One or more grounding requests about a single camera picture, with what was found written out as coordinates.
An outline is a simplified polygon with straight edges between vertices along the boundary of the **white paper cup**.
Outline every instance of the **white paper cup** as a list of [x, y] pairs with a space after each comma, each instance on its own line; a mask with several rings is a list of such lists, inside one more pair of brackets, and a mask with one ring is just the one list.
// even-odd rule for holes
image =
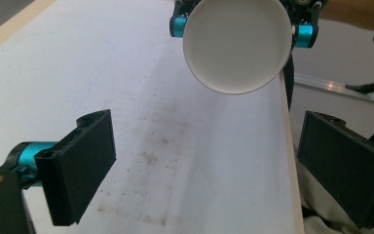
[[183, 48], [199, 81], [238, 95], [276, 77], [291, 42], [291, 23], [279, 0], [202, 0], [188, 18]]

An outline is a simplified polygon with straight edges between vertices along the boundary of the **white table surface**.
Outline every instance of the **white table surface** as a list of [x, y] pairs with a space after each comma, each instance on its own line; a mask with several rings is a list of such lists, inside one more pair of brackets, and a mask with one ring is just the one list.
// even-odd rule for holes
[[79, 225], [53, 227], [42, 188], [24, 191], [38, 233], [303, 233], [282, 80], [209, 90], [169, 36], [172, 10], [55, 1], [0, 46], [0, 165], [22, 141], [113, 115], [117, 161]]

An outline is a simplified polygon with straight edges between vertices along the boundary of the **white tabletop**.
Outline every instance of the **white tabletop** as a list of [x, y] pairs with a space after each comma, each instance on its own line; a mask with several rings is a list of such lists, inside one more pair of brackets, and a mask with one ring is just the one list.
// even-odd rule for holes
[[24, 191], [38, 233], [303, 233], [282, 79], [206, 88], [169, 36], [172, 10], [55, 1], [0, 46], [0, 165], [22, 141], [113, 115], [117, 161], [79, 225], [53, 227], [42, 188]]

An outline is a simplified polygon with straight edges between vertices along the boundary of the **paper cup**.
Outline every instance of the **paper cup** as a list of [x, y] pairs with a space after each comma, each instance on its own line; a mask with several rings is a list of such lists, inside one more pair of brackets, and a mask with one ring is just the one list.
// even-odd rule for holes
[[238, 95], [276, 77], [291, 43], [291, 23], [279, 0], [203, 0], [188, 18], [183, 48], [200, 82]]

